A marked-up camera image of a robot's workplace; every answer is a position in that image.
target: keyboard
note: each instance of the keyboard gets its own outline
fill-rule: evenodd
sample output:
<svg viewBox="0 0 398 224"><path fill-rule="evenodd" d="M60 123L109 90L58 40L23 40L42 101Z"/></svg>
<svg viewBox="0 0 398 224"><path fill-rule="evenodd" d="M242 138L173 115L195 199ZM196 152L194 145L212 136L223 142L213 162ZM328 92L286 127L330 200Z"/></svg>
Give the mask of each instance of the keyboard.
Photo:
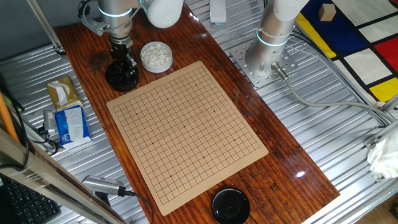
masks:
<svg viewBox="0 0 398 224"><path fill-rule="evenodd" d="M1 176L1 180L16 214L15 224L47 223L61 214L58 204L46 196L7 177Z"/></svg>

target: white paper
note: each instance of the white paper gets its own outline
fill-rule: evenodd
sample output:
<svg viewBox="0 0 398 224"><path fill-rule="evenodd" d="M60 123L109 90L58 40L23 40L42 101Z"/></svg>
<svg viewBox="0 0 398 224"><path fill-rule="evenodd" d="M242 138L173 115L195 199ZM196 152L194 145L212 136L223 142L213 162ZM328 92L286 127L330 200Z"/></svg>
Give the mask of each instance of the white paper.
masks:
<svg viewBox="0 0 398 224"><path fill-rule="evenodd" d="M67 92L62 88L62 86L67 87ZM54 81L49 83L49 87L54 88L57 91L58 100L60 102L60 106L63 106L68 103L67 95L69 95L69 87L67 85L61 85L58 81Z"/></svg>
<svg viewBox="0 0 398 224"><path fill-rule="evenodd" d="M381 173L385 178L398 177L398 130L369 151L368 162L370 171Z"/></svg>
<svg viewBox="0 0 398 224"><path fill-rule="evenodd" d="M81 108L72 108L65 110L69 136L71 141L79 141L83 139L83 116Z"/></svg>

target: red square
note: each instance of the red square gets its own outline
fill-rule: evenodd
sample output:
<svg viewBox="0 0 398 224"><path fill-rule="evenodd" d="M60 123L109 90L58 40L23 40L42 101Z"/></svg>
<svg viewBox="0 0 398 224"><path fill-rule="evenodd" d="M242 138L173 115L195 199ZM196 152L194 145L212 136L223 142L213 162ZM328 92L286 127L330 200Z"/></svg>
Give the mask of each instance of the red square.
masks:
<svg viewBox="0 0 398 224"><path fill-rule="evenodd" d="M398 37L377 44L374 48L398 72Z"/></svg>

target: metal mounting plate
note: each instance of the metal mounting plate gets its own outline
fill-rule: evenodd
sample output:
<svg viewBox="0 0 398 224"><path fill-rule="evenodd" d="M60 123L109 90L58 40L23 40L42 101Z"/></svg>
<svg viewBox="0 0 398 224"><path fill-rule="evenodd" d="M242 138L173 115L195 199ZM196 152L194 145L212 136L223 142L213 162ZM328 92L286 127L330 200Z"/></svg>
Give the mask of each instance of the metal mounting plate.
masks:
<svg viewBox="0 0 398 224"><path fill-rule="evenodd" d="M264 69L264 71L262 72L250 71L250 69L246 65L245 56L246 56L246 51L248 50L248 48L252 43L253 40L247 41L241 45L232 48L229 51L229 53L235 59L238 65L242 68L245 74L248 76L250 82L256 87L262 87L274 81L275 79L278 79L279 76L272 70L267 71L266 69ZM298 65L296 61L292 59L289 53L287 53L287 51L284 50L282 53L282 61L280 62L280 66L286 72L286 74L290 74L297 69Z"/></svg>

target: white go stones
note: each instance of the white go stones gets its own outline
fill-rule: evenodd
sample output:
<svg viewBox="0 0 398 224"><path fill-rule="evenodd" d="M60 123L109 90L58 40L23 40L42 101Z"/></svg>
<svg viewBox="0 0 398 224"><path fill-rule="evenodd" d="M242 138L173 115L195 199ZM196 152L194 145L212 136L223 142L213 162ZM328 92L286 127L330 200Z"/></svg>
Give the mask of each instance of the white go stones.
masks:
<svg viewBox="0 0 398 224"><path fill-rule="evenodd" d="M141 52L141 60L149 65L163 65L170 60L171 52L160 44L150 46Z"/></svg>

